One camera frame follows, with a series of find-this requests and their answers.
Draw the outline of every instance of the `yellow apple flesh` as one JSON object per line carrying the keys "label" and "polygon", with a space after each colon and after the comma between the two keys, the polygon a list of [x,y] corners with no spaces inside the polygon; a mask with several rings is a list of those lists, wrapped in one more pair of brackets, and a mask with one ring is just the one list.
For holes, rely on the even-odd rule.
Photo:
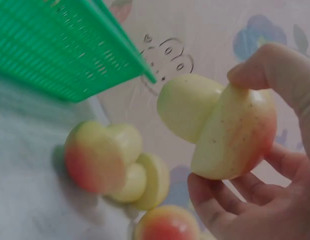
{"label": "yellow apple flesh", "polygon": [[206,120],[191,170],[212,180],[243,175],[269,152],[276,128],[276,110],[268,90],[229,84]]}
{"label": "yellow apple flesh", "polygon": [[109,197],[122,204],[135,202],[144,193],[146,181],[146,170],[140,164],[133,163],[127,168],[125,186],[120,191],[110,194]]}
{"label": "yellow apple flesh", "polygon": [[146,170],[147,182],[143,195],[132,205],[139,210],[148,211],[167,197],[170,185],[169,169],[160,157],[148,153],[140,154],[137,163]]}
{"label": "yellow apple flesh", "polygon": [[123,150],[126,166],[134,163],[142,151],[142,138],[139,131],[130,124],[114,124],[107,127]]}
{"label": "yellow apple flesh", "polygon": [[223,89],[219,83],[203,76],[181,75],[161,90],[157,101],[158,114],[174,134],[190,143],[197,143]]}

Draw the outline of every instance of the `blue flower print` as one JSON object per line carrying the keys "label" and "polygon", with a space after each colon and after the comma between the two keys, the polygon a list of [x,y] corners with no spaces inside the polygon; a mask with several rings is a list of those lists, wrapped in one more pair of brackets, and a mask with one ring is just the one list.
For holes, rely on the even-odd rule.
{"label": "blue flower print", "polygon": [[255,15],[248,20],[247,26],[235,36],[233,50],[240,61],[245,61],[260,46],[268,42],[287,45],[286,34],[267,17]]}
{"label": "blue flower print", "polygon": [[284,147],[286,146],[286,141],[287,141],[287,135],[288,135],[288,130],[285,128],[281,135],[277,135],[275,137],[275,142],[277,142],[280,145],[283,145]]}
{"label": "blue flower print", "polygon": [[205,225],[199,219],[190,202],[187,177],[190,169],[186,166],[177,166],[170,171],[170,190],[167,198],[161,205],[177,205],[189,210],[197,219],[201,230],[205,230]]}

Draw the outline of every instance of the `green basket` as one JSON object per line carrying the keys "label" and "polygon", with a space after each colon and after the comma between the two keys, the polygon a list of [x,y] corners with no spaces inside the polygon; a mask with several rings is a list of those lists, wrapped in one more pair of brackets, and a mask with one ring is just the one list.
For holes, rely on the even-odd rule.
{"label": "green basket", "polygon": [[101,0],[0,0],[0,73],[71,102],[156,82]]}

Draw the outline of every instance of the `human hand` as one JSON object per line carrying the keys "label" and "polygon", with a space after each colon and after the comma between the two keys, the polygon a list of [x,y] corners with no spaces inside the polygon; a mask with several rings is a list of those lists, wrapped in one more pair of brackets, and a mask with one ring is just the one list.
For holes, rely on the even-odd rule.
{"label": "human hand", "polygon": [[228,73],[231,83],[275,90],[299,118],[306,154],[274,144],[265,160],[291,184],[265,184],[252,173],[231,180],[247,202],[222,181],[188,178],[190,198],[218,240],[310,240],[310,59],[278,44],[262,46]]}

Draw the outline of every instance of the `apple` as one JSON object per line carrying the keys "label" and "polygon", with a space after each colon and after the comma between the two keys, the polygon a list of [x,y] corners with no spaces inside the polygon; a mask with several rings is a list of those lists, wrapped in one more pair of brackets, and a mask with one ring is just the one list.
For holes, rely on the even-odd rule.
{"label": "apple", "polygon": [[181,75],[162,88],[157,100],[158,114],[174,134],[195,144],[223,89],[203,76]]}
{"label": "apple", "polygon": [[140,154],[137,163],[146,170],[147,182],[143,195],[132,205],[139,210],[148,211],[167,197],[170,185],[169,169],[160,157],[149,153]]}
{"label": "apple", "polygon": [[147,212],[137,223],[134,240],[198,240],[196,219],[187,210],[164,205]]}
{"label": "apple", "polygon": [[146,170],[139,163],[133,163],[127,168],[125,186],[117,192],[113,192],[109,197],[118,203],[132,203],[138,200],[146,188]]}
{"label": "apple", "polygon": [[255,91],[229,84],[201,131],[191,170],[212,180],[248,173],[270,151],[276,122],[269,90]]}
{"label": "apple", "polygon": [[104,127],[97,121],[77,125],[65,142],[70,177],[91,193],[109,194],[126,183],[126,167],[142,149],[138,131],[129,124]]}

